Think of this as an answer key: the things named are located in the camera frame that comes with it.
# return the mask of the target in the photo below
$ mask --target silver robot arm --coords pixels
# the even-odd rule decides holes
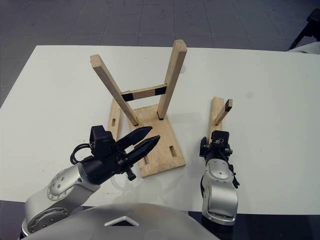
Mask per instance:
[[[232,226],[238,209],[236,188],[240,184],[229,164],[228,157],[232,154],[229,133],[214,131],[211,139],[210,145],[206,145],[207,138],[204,137],[200,145],[200,156],[206,163],[201,180],[202,215],[214,223]]]
[[[115,141],[103,126],[93,126],[89,143],[78,145],[71,154],[73,165],[60,171],[44,189],[27,199],[22,236],[27,237],[67,218],[113,175],[127,173],[128,179],[134,180],[136,175],[131,167],[160,139],[160,136],[154,136],[143,140],[151,129],[150,126],[140,127]],[[127,154],[125,149],[131,145],[136,146]],[[90,148],[92,155],[77,161],[75,153],[83,148]]]
[[[28,236],[65,219],[99,188],[100,185],[90,183],[81,163],[62,170],[26,201],[23,234]]]

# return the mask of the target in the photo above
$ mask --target black cable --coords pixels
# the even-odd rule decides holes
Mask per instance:
[[[83,144],[80,144],[78,146],[76,146],[73,150],[73,152],[71,153],[71,156],[70,156],[70,162],[75,165],[77,163],[80,163],[81,161],[78,161],[75,157],[75,154],[76,152],[78,152],[79,150],[81,149],[90,149],[90,145],[88,143],[83,143]]]

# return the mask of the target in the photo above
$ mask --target floor tile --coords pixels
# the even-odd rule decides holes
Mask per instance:
[[[300,21],[273,21],[280,36],[284,39],[294,39],[307,25]]]
[[[0,36],[8,34],[16,22],[16,18],[13,16],[4,17],[0,14]]]
[[[112,14],[141,14],[143,0],[115,0]]]
[[[28,58],[37,45],[64,45],[66,36],[66,34],[37,34],[32,38],[22,57]]]
[[[174,40],[175,38],[173,34],[140,35],[138,46],[172,47]]]
[[[65,39],[66,45],[100,45],[102,34],[69,34]]]
[[[258,0],[261,5],[265,8],[282,8],[286,9],[289,8],[288,1],[283,0]]]
[[[265,8],[261,5],[254,6],[237,6],[236,12],[240,18],[248,19],[268,19],[269,16]]]
[[[105,1],[87,1],[79,11],[70,32],[98,34],[103,33],[109,12],[111,10],[111,2]]]
[[[174,0],[144,0],[144,5],[172,5]]]
[[[143,14],[140,26],[141,34],[173,34],[174,16],[171,14]]]
[[[137,34],[104,34],[101,40],[103,46],[137,46]]]
[[[244,37],[246,32],[240,19],[235,14],[219,14],[208,16],[211,34],[213,36]]]
[[[182,39],[188,48],[213,48],[211,36],[176,35],[175,39]]]
[[[20,58],[27,50],[31,40],[30,35],[5,36],[1,41],[0,57]]]
[[[137,34],[139,32],[140,15],[111,14],[105,32],[108,34]]]
[[[275,21],[291,21],[295,19],[295,13],[290,7],[265,7],[266,13]]]
[[[54,12],[43,20],[43,23],[37,29],[38,34],[67,34],[76,15],[64,15],[61,12]]]
[[[234,6],[237,7],[259,7],[261,2],[258,0],[233,0]]]
[[[164,4],[149,4],[143,5],[142,14],[174,14],[174,6],[173,4],[164,5]]]
[[[176,0],[174,2],[174,13],[183,17],[181,14],[189,14],[194,16],[205,16],[205,6],[203,0]]]
[[[45,17],[37,33],[67,34],[83,6],[84,0],[69,0],[56,2],[52,12]]]
[[[214,36],[213,46],[218,49],[252,49],[249,39],[243,36]]]
[[[270,19],[241,18],[240,20],[248,37],[280,38]]]
[[[279,38],[249,37],[252,49],[266,51],[286,51],[289,46]]]
[[[235,5],[232,0],[204,0],[206,14],[237,14]]]
[[[8,87],[7,82],[12,76],[12,71],[18,63],[19,58],[0,59],[0,87]]]
[[[206,16],[183,14],[175,16],[175,33],[190,35],[210,35]]]

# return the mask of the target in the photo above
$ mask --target white table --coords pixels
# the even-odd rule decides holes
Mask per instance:
[[[170,53],[168,47],[37,46],[0,109],[0,199],[24,202],[71,165],[70,153],[88,142],[91,126],[106,127],[112,96],[90,55],[100,54],[127,91],[162,84]],[[241,184],[238,213],[320,214],[320,55],[189,48],[184,65],[167,115],[186,166],[144,179],[134,166],[136,180],[116,175],[85,205],[146,202],[200,211],[199,145],[218,96],[233,99],[223,129]],[[124,117],[122,135],[128,132]]]

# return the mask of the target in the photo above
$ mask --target wooden frame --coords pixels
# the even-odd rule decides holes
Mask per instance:
[[[127,116],[130,129],[134,130],[135,128],[143,126],[152,126],[152,130],[146,138],[154,135],[160,135],[161,137],[156,147],[144,159],[141,159],[138,162],[142,177],[147,177],[186,165],[176,136],[166,116],[186,53],[187,46],[185,42],[183,40],[175,40],[164,84],[126,92],[120,91],[116,81],[112,77],[101,57],[98,54],[90,56],[92,68],[115,100],[114,103],[112,102],[113,108],[115,108],[115,103],[117,103],[123,110],[124,114]],[[127,103],[128,101],[156,95],[161,95],[159,104],[157,105],[132,110]],[[116,113],[113,108],[111,108],[110,112],[109,126],[111,121],[111,125],[113,124],[111,129],[118,136],[119,130],[118,128],[115,129],[115,126],[119,126],[119,123],[115,124],[112,121],[113,119],[119,119],[119,117],[114,117]]]
[[[221,97],[214,96],[212,99],[212,109],[209,127],[208,144],[211,142],[211,134],[213,131],[222,131],[222,120],[226,117],[233,106],[233,100],[228,99],[226,103]]]

